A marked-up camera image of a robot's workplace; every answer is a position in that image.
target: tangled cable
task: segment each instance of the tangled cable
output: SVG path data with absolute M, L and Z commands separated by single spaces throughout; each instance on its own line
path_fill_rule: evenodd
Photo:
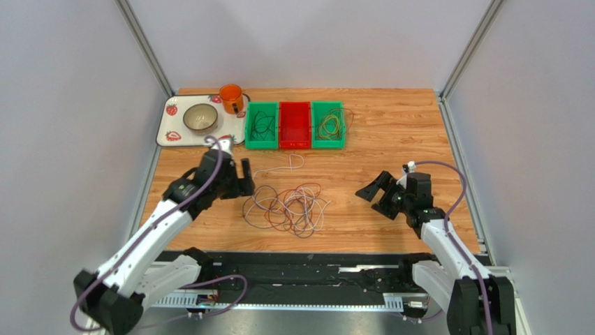
M 271 141 L 274 140 L 275 117 L 267 115 L 259 110 L 254 115 L 254 122 L 250 129 L 250 140 Z
M 316 186 L 318 189 L 313 191 L 310 187 L 307 187 L 310 185 Z M 274 195 L 258 199 L 263 189 L 270 189 Z M 321 191 L 322 187 L 317 183 L 305 183 L 280 193 L 271 185 L 262 185 L 242 205 L 242 216 L 252 227 L 258 229 L 272 228 L 306 239 L 324 226 L 324 210 L 330 204 L 330 201 L 319 197 Z M 246 210 L 246 205 L 250 201 L 253 204 Z M 268 225 L 256 225 L 249 220 L 248 216 L 254 208 L 263 211 Z
M 345 128 L 344 113 L 348 110 L 351 113 L 351 122 Z M 322 117 L 321 121 L 316 125 L 316 139 L 318 140 L 340 140 L 341 136 L 345 135 L 351 125 L 355 113 L 348 108 L 332 108 L 328 110 Z

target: wire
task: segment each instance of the wire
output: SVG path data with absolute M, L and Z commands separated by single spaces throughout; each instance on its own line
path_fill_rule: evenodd
M 463 256 L 463 258 L 467 261 L 467 264 L 469 264 L 469 266 L 471 267 L 471 269 L 477 276 L 477 279 L 479 282 L 479 287 L 481 289 L 481 296 L 483 299 L 483 312 L 485 314 L 487 335 L 493 335 L 492 315 L 490 314 L 490 302 L 487 299 L 487 290 L 485 289 L 485 283 L 482 280 L 481 273 L 479 272 L 479 269 L 473 264 L 473 260 L 471 260 L 471 258 L 467 255 L 467 253 L 465 253 L 463 247 L 459 244 L 459 242 L 457 242 L 456 238 L 453 236 L 453 232 L 450 230 L 450 226 L 448 225 L 448 222 L 450 220 L 450 215 L 455 210 L 455 208 L 457 208 L 457 206 L 459 205 L 459 203 L 463 200 L 463 198 L 465 196 L 465 193 L 467 191 L 467 178 L 464 176 L 463 172 L 461 172 L 455 166 L 448 164 L 448 163 L 441 162 L 441 161 L 421 161 L 421 162 L 415 162 L 415 164 L 416 165 L 422 165 L 422 164 L 442 165 L 442 166 L 446 166 L 447 168 L 450 168 L 451 170 L 454 170 L 459 175 L 461 185 L 462 185 L 461 195 L 459 195 L 459 198 L 457 199 L 457 201 L 455 201 L 455 203 L 450 207 L 450 209 L 448 209 L 448 211 L 446 212 L 446 215 L 444 216 L 444 230 L 447 232 L 446 235 L 448 236 L 448 239 L 453 243 L 455 248 L 459 251 L 461 256 Z
M 300 166 L 293 166 L 293 162 L 291 160 L 292 157 L 300 157 L 302 159 L 302 164 Z M 289 169 L 289 170 L 293 171 L 293 169 L 299 169 L 299 168 L 301 168 L 302 166 L 304 166 L 305 163 L 306 163 L 306 159 L 303 156 L 296 155 L 296 154 L 289 154 L 289 166 L 279 166 L 279 167 L 274 167 L 272 169 L 258 170 L 258 171 L 255 171 L 252 174 L 252 178 L 255 179 L 256 178 L 256 175 L 259 172 L 273 171 L 273 170 L 279 170 L 279 169 Z
M 212 316 L 217 316 L 217 315 L 221 315 L 225 312 L 228 312 L 230 309 L 232 309 L 234 306 L 236 306 L 240 301 L 242 301 L 242 299 L 244 299 L 244 296 L 246 295 L 246 291 L 248 290 L 248 280 L 246 279 L 246 277 L 240 275 L 240 274 L 231 274 L 229 276 L 223 276 L 221 278 L 217 278 L 217 279 L 213 279 L 211 281 L 205 281 L 203 283 L 196 283 L 196 284 L 190 284 L 190 285 L 186 285 L 182 288 L 184 289 L 188 289 L 188 288 L 201 288 L 203 286 L 208 286 L 211 284 L 215 284 L 215 283 L 220 283 L 222 281 L 226 281 L 228 279 L 233 280 L 235 278 L 239 278 L 242 279 L 242 281 L 244 282 L 244 287 L 242 288 L 242 293 L 240 294 L 240 296 L 234 300 L 234 302 L 232 302 L 231 304 L 227 305 L 225 308 L 222 308 L 216 312 L 209 312 L 209 313 L 192 313 L 192 315 L 194 316 L 198 316 L 199 318 L 206 318 L 206 317 L 212 317 Z M 170 322 L 174 322 L 174 321 L 178 321 L 181 319 L 185 319 L 188 318 L 190 315 L 189 314 L 182 314 L 179 316 L 175 316 L 173 318 L 164 320 L 164 321 L 160 321 L 158 323 L 154 323 L 152 325 L 144 325 L 144 326 L 139 326 L 136 327 L 137 329 L 148 329 L 148 328 L 154 328 L 154 327 L 159 327 L 161 325 L 164 325 L 166 323 L 170 323 Z
M 436 314 L 429 316 L 427 318 L 410 318 L 409 316 L 405 316 L 401 313 L 395 313 L 393 314 L 394 316 L 398 316 L 400 318 L 403 318 L 403 321 L 409 321 L 411 323 L 414 323 L 416 325 L 420 325 L 424 322 L 430 322 L 430 321 L 434 321 L 437 318 L 440 318 L 440 315 L 444 314 L 444 311 L 440 310 L 438 312 L 436 312 Z
M 275 117 L 267 115 L 259 110 L 254 115 L 254 122 L 250 129 L 250 140 L 271 141 L 274 140 Z
M 308 185 L 315 185 L 318 190 L 315 192 Z M 274 196 L 258 199 L 264 188 L 270 189 Z M 271 185 L 259 186 L 252 197 L 248 198 L 242 205 L 242 216 L 244 220 L 254 228 L 275 229 L 281 232 L 289 232 L 296 237 L 308 238 L 324 226 L 324 211 L 330 204 L 330 201 L 319 197 L 322 192 L 322 186 L 317 183 L 306 183 L 296 188 L 284 190 L 278 193 Z M 254 203 L 246 210 L 246 204 Z M 264 211 L 265 220 L 269 225 L 255 225 L 248 216 L 252 209 L 261 209 Z M 314 210 L 318 207 L 318 216 Z M 283 221 L 274 221 L 271 215 L 282 216 Z
M 351 113 L 351 122 L 345 129 L 344 114 L 348 110 Z M 328 110 L 322 117 L 321 121 L 316 125 L 316 139 L 318 140 L 340 140 L 341 136 L 345 135 L 353 124 L 355 113 L 348 108 L 332 108 Z
M 79 307 L 83 303 L 83 301 L 89 296 L 89 294 L 97 286 L 99 286 L 99 284 L 101 284 L 107 277 L 109 277 L 109 275 L 111 275 L 113 272 L 115 272 L 115 271 L 118 270 L 118 268 L 120 267 L 120 265 L 122 265 L 122 263 L 124 263 L 124 261 L 128 258 L 128 256 L 130 256 L 130 254 L 147 237 L 147 235 L 150 232 L 152 232 L 155 227 L 157 227 L 157 225 L 161 221 L 165 220 L 167 217 L 169 217 L 169 215 L 175 213 L 180 208 L 186 206 L 188 203 L 190 203 L 191 201 L 193 201 L 194 199 L 196 199 L 213 182 L 213 180 L 215 179 L 215 177 L 219 173 L 219 169 L 221 168 L 221 163 L 223 162 L 223 147 L 221 146 L 221 143 L 219 143 L 219 141 L 215 137 L 213 137 L 211 135 L 207 136 L 205 138 L 205 140 L 208 140 L 210 142 L 215 143 L 215 145 L 219 149 L 217 151 L 217 162 L 215 163 L 215 168 L 213 169 L 213 173 L 209 176 L 209 178 L 207 179 L 207 181 L 198 189 L 198 191 L 196 191 L 188 199 L 182 201 L 176 207 L 173 207 L 172 209 L 170 209 L 169 211 L 167 211 L 164 215 L 159 216 L 155 221 L 153 221 L 153 223 L 151 223 L 151 225 L 150 225 L 150 228 L 149 229 L 146 229 L 145 231 L 142 232 L 142 234 L 130 245 L 130 248 L 128 248 L 126 251 L 124 251 L 124 254 L 120 257 L 120 259 L 118 261 L 116 261 L 116 263 L 114 263 L 114 265 L 112 266 L 112 268 L 109 269 L 109 270 L 107 270 L 103 275 L 101 275 L 98 279 L 96 279 L 93 283 L 91 283 L 91 285 L 89 285 L 89 287 L 87 287 L 87 289 L 85 291 L 83 291 L 83 293 L 78 297 L 78 299 L 74 303 L 74 306 L 71 309 L 70 321 L 71 321 L 71 325 L 72 325 L 72 327 L 74 329 L 78 330 L 79 332 L 96 332 L 96 331 L 98 331 L 98 330 L 101 329 L 101 327 L 98 327 L 98 328 L 84 328 L 84 327 L 80 326 L 76 322 L 76 311 L 79 309 Z

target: wooden surface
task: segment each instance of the wooden surface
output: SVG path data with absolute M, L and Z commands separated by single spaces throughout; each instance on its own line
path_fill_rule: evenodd
M 216 89 L 181 89 L 179 94 L 212 94 Z M 382 170 L 400 175 L 408 161 L 440 160 L 454 163 L 434 92 L 429 89 L 247 89 L 252 101 L 343 101 L 355 112 L 342 150 L 246 150 L 235 147 L 236 162 L 250 158 L 252 171 L 288 165 L 288 154 L 305 157 L 299 170 L 260 172 L 256 186 L 269 184 L 278 191 L 304 182 L 322 186 L 321 197 L 331 201 L 323 229 L 308 239 L 288 232 L 259 230 L 242 218 L 246 198 L 217 200 L 182 233 L 169 249 L 192 246 L 220 251 L 308 251 L 350 253 L 415 253 L 429 249 L 417 238 L 400 214 L 394 221 L 370 208 L 354 193 Z M 205 148 L 163 148 L 142 222 L 154 210 L 169 183 L 197 166 Z M 444 167 L 423 165 L 432 175 L 434 205 L 447 210 L 460 194 L 457 175 Z M 461 240 L 479 252 L 465 201 L 451 216 Z M 255 223 L 265 225 L 262 216 Z

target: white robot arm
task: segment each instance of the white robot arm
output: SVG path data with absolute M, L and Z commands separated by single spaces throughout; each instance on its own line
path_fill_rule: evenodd
M 451 334 L 516 334 L 512 283 L 494 277 L 462 243 L 448 215 L 434 207 L 430 175 L 415 172 L 415 168 L 414 162 L 403 165 L 398 180 L 382 171 L 356 195 L 372 201 L 384 190 L 372 209 L 392 220 L 404 213 L 409 227 L 434 251 L 435 256 L 412 258 L 412 279 L 447 312 Z
M 147 273 L 171 240 L 216 199 L 254 194 L 250 163 L 242 159 L 244 178 L 238 178 L 231 140 L 219 140 L 198 167 L 175 180 L 147 222 L 96 271 L 82 270 L 74 280 L 76 307 L 113 335 L 127 334 L 144 310 L 174 290 L 201 280 L 212 259 L 191 248 L 167 266 Z

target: strawberry print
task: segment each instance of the strawberry print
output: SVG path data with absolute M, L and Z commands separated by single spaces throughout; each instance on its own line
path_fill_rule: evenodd
M 174 116 L 177 113 L 177 106 L 174 103 L 168 105 L 166 107 L 166 113 L 168 113 L 171 116 Z
M 209 100 L 212 103 L 221 103 L 221 97 L 218 95 L 214 95 L 214 96 L 209 96 Z
M 236 143 L 236 141 L 235 141 L 235 136 L 234 136 L 234 135 L 232 135 L 232 134 L 229 134 L 229 135 L 223 135 L 223 136 L 221 136 L 220 138 L 218 138 L 218 140 L 224 140 L 224 139 L 226 139 L 226 138 L 229 138 L 229 139 L 231 139 L 231 142 L 234 142 L 234 143 Z
M 168 131 L 166 133 L 166 140 L 173 142 L 173 141 L 178 141 L 181 140 L 182 136 L 180 136 L 180 134 L 177 131 Z

